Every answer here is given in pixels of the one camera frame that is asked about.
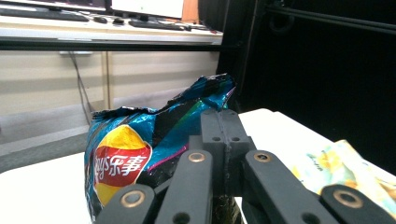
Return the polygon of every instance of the computer monitor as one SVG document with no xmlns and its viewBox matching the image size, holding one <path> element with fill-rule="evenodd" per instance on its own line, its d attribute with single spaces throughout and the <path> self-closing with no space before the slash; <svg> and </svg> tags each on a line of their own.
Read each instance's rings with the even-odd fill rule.
<svg viewBox="0 0 396 224">
<path fill-rule="evenodd" d="M 180 20 L 184 0 L 107 0 L 107 10 L 129 16 L 169 18 Z"/>
<path fill-rule="evenodd" d="M 105 12 L 105 0 L 0 0 L 0 4 L 90 12 Z"/>
</svg>

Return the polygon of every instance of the lay's chip bag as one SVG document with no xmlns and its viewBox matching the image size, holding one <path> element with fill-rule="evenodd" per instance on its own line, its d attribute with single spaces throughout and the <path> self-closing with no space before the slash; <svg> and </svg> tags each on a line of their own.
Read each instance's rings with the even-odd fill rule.
<svg viewBox="0 0 396 224">
<path fill-rule="evenodd" d="M 121 107 L 93 113 L 85 151 L 85 192 L 94 222 L 117 190 L 134 183 L 156 188 L 172 177 L 200 115 L 226 106 L 228 75 L 200 77 L 161 109 Z"/>
</svg>

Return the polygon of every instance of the lay's logo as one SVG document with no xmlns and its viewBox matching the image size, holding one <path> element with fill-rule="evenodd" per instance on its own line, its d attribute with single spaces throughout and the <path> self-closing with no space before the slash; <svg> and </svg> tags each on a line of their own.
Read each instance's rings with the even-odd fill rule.
<svg viewBox="0 0 396 224">
<path fill-rule="evenodd" d="M 121 125 L 104 137 L 94 156 L 94 185 L 103 205 L 119 189 L 136 182 L 151 153 L 151 145 L 129 125 Z"/>
</svg>

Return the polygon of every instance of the black wall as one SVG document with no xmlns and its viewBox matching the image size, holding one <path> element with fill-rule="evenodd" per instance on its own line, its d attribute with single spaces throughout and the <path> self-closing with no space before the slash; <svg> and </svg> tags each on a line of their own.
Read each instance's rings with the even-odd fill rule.
<svg viewBox="0 0 396 224">
<path fill-rule="evenodd" d="M 392 22 L 393 14 L 370 17 Z M 280 111 L 332 141 L 346 139 L 364 159 L 396 174 L 395 35 L 303 19 L 276 35 L 269 18 L 249 59 L 242 110 Z"/>
</svg>

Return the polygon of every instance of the blue chip bag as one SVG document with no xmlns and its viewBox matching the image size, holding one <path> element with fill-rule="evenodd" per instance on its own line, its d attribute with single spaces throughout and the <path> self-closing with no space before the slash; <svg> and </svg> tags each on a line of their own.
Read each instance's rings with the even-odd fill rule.
<svg viewBox="0 0 396 224">
<path fill-rule="evenodd" d="M 93 113 L 85 151 L 85 192 L 92 220 L 130 184 L 156 188 L 172 177 L 203 111 L 226 107 L 229 75 L 200 77 L 162 109 L 121 107 Z"/>
</svg>

